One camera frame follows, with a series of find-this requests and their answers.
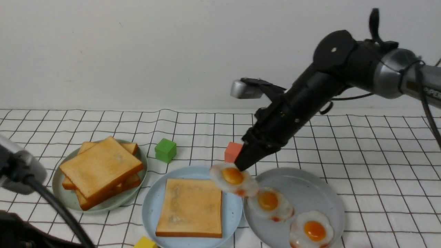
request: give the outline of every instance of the yellow cube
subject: yellow cube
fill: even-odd
[[[155,242],[142,236],[141,239],[138,241],[138,243],[136,243],[136,245],[133,248],[158,248],[158,247],[156,246]]]

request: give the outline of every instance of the egg white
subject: egg white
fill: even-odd
[[[278,205],[275,209],[268,211],[260,207],[258,194],[262,191],[269,191],[276,194]],[[294,207],[292,206],[292,204],[288,201],[288,199],[286,199],[283,194],[278,192],[276,189],[270,187],[260,187],[259,193],[247,199],[248,206],[256,213],[257,216],[263,219],[271,219],[275,222],[282,222],[294,215]]]
[[[309,221],[319,222],[325,228],[326,236],[324,239],[315,242],[306,235],[303,227]],[[319,248],[324,244],[329,244],[332,238],[334,238],[334,229],[328,217],[318,210],[300,213],[290,226],[289,243],[295,248]]]
[[[242,171],[243,182],[241,184],[230,184],[222,176],[222,170],[226,168],[237,168],[233,163],[222,163],[213,165],[210,168],[211,180],[224,192],[233,193],[241,197],[250,197],[257,194],[259,185],[248,171]]]

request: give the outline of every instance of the black cable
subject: black cable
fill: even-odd
[[[419,98],[421,99],[422,108],[424,109],[424,113],[426,113],[426,117],[429,122],[429,126],[432,129],[432,133],[435,136],[435,139],[439,147],[441,148],[441,135],[434,121],[434,117],[432,116],[432,112],[430,111],[429,103],[427,102],[427,95],[424,92],[424,84],[423,84],[424,76],[422,75],[421,72],[421,66],[422,66],[421,64],[417,64],[415,66],[415,80],[418,85]]]
[[[347,100],[355,100],[355,99],[365,98],[365,97],[369,97],[369,96],[372,96],[372,95],[373,95],[373,93],[367,93],[367,94],[359,95],[359,96],[356,96],[356,97],[332,98],[331,100],[332,101],[347,101]]]
[[[66,224],[72,229],[74,234],[84,245],[85,248],[95,248],[95,245],[86,234],[84,229],[80,226],[74,216],[66,209],[65,206],[55,196],[48,191],[41,183],[39,183],[34,176],[27,176],[23,179],[23,183],[29,185],[32,189],[38,192],[54,209],[57,211]]]

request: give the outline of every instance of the fried egg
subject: fried egg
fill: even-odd
[[[291,223],[289,244],[292,248],[327,248],[333,237],[328,217],[313,210],[299,214]]]
[[[257,194],[259,185],[247,171],[240,172],[233,163],[213,165],[210,168],[210,178],[224,192],[241,197]]]
[[[275,222],[285,221],[294,215],[294,207],[276,189],[261,187],[257,195],[249,197],[247,204],[257,216]]]

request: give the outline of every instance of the stack of toast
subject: stack of toast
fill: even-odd
[[[82,210],[141,184],[142,162],[134,154],[136,143],[118,143],[108,137],[99,143],[84,142],[78,155],[60,165],[63,188],[74,190]]]

